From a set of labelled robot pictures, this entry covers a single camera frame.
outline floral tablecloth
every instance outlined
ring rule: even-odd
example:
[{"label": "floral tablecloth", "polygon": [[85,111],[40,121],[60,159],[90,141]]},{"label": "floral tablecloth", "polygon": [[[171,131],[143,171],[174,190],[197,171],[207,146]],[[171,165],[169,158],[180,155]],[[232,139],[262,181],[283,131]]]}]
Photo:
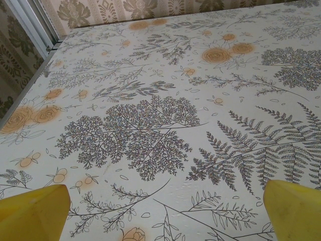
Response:
[{"label": "floral tablecloth", "polygon": [[0,198],[67,185],[61,240],[276,240],[267,181],[321,189],[320,10],[73,30],[1,130]]}]

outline damask pattern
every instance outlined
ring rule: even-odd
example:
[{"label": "damask pattern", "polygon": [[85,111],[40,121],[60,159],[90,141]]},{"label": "damask pattern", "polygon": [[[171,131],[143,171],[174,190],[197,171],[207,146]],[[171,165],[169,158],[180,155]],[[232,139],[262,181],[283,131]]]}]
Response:
[{"label": "damask pattern", "polygon": [[1,119],[43,59],[5,1],[0,1],[0,10]]},{"label": "damask pattern", "polygon": [[204,13],[287,2],[289,6],[317,6],[317,0],[40,0],[60,36],[79,26]]},{"label": "damask pattern", "polygon": [[[123,2],[138,15],[159,4]],[[99,3],[111,21],[114,2]],[[74,29],[0,130],[0,198],[65,184],[61,240],[276,241],[266,183],[321,190],[321,6],[309,3]]]}]

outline printed fern leaf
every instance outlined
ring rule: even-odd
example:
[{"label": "printed fern leaf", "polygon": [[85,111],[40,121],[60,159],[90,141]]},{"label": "printed fern leaf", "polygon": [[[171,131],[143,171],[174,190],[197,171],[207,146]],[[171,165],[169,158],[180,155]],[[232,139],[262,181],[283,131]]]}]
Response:
[{"label": "printed fern leaf", "polygon": [[306,168],[308,160],[310,162],[311,154],[305,149],[295,146],[293,143],[280,145],[276,151],[281,156],[284,163],[286,180],[299,184],[300,178],[304,173],[302,169]]},{"label": "printed fern leaf", "polygon": [[270,134],[267,134],[273,125],[268,125],[266,128],[264,128],[262,131],[260,130],[262,124],[264,121],[258,122],[254,126],[255,119],[249,120],[248,117],[244,118],[242,116],[238,116],[238,114],[234,113],[233,111],[229,111],[231,118],[233,118],[235,121],[237,121],[237,124],[241,124],[242,127],[246,127],[246,131],[249,131],[250,134],[255,135],[254,138],[258,141],[259,144],[264,146],[269,145],[276,145],[278,142],[274,139],[274,137],[282,130],[277,129],[272,131]]},{"label": "printed fern leaf", "polygon": [[205,160],[194,158],[195,166],[191,167],[187,180],[205,180],[208,177],[215,185],[223,180],[232,190],[236,190],[234,168],[238,168],[245,187],[253,194],[253,172],[258,173],[257,180],[264,189],[282,163],[285,180],[299,184],[308,167],[311,183],[321,190],[321,120],[306,106],[298,104],[305,111],[305,122],[294,120],[291,114],[257,106],[276,121],[265,128],[262,127],[264,121],[256,122],[254,118],[243,118],[230,111],[230,117],[245,128],[246,134],[218,121],[218,127],[229,141],[224,143],[207,132],[214,153],[200,148]]},{"label": "printed fern leaf", "polygon": [[233,130],[228,126],[223,125],[220,121],[217,121],[217,124],[223,133],[230,139],[233,148],[238,152],[246,153],[252,151],[258,144],[254,139],[247,139],[247,134],[242,136],[241,132],[237,132],[237,130]]},{"label": "printed fern leaf", "polygon": [[263,189],[270,178],[274,177],[276,169],[278,167],[275,164],[279,164],[278,156],[276,155],[277,151],[273,150],[271,147],[265,147],[261,150],[258,150],[254,155],[254,159],[257,161],[257,173],[259,173],[258,178]]}]

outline printed orange rose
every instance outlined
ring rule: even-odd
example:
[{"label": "printed orange rose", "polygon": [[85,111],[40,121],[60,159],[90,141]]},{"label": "printed orange rose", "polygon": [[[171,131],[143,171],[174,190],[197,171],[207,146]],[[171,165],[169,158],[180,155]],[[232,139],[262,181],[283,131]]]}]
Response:
[{"label": "printed orange rose", "polygon": [[205,30],[205,31],[203,31],[203,34],[204,34],[205,36],[211,36],[211,35],[212,35],[212,32],[209,31],[209,30]]},{"label": "printed orange rose", "polygon": [[145,233],[143,230],[134,227],[125,234],[122,241],[145,241]]},{"label": "printed orange rose", "polygon": [[54,89],[50,90],[48,94],[45,95],[45,99],[53,99],[58,97],[61,94],[62,90],[61,89]]},{"label": "printed orange rose", "polygon": [[248,54],[254,50],[252,44],[240,43],[233,46],[233,52],[236,54]]},{"label": "printed orange rose", "polygon": [[10,116],[1,133],[13,133],[22,128],[28,121],[31,120],[32,110],[28,107],[19,107]]},{"label": "printed orange rose", "polygon": [[134,22],[132,24],[129,25],[129,29],[130,30],[142,30],[148,27],[148,22],[146,21],[138,21],[138,22]]},{"label": "printed orange rose", "polygon": [[156,19],[156,20],[152,21],[151,24],[158,26],[158,25],[163,25],[166,23],[167,23],[166,19]]},{"label": "printed orange rose", "polygon": [[206,50],[202,54],[202,58],[209,63],[217,64],[227,62],[231,55],[226,49],[213,48]]},{"label": "printed orange rose", "polygon": [[235,38],[236,38],[236,36],[234,34],[225,34],[223,36],[223,39],[226,40],[226,41],[230,41],[230,40],[233,40]]},{"label": "printed orange rose", "polygon": [[37,123],[46,123],[57,117],[58,115],[58,108],[56,106],[46,107],[41,109],[33,116],[34,122]]}]

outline yellow object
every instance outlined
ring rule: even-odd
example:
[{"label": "yellow object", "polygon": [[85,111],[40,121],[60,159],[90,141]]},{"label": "yellow object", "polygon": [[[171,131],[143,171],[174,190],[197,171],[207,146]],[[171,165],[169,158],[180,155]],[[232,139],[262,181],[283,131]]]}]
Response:
[{"label": "yellow object", "polygon": [[278,241],[321,240],[321,191],[270,180],[263,200]]},{"label": "yellow object", "polygon": [[1,241],[58,241],[70,207],[65,185],[0,200]]}]

